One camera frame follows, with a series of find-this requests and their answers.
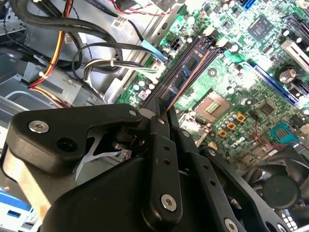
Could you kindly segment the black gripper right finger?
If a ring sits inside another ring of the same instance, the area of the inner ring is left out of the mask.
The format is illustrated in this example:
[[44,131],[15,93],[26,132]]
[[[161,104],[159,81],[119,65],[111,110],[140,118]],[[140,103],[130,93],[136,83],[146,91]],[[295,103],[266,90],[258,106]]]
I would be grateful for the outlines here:
[[207,204],[212,232],[288,232],[284,221],[214,149],[199,150],[169,109],[171,133],[180,150],[179,164],[196,180]]

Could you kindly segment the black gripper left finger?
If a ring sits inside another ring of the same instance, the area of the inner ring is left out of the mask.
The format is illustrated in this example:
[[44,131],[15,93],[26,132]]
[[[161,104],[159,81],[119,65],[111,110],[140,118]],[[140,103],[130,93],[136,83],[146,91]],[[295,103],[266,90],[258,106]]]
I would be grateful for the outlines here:
[[97,147],[102,153],[130,150],[128,160],[177,161],[161,100],[140,110],[109,104],[21,112],[12,118],[5,145],[2,169],[42,220],[58,198],[80,186],[77,168]]

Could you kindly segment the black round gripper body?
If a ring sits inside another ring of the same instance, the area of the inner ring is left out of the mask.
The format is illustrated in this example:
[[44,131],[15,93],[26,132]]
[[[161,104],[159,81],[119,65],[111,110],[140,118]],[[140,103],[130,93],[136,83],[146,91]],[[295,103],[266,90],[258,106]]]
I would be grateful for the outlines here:
[[224,219],[171,158],[125,161],[70,190],[43,232],[222,232]]

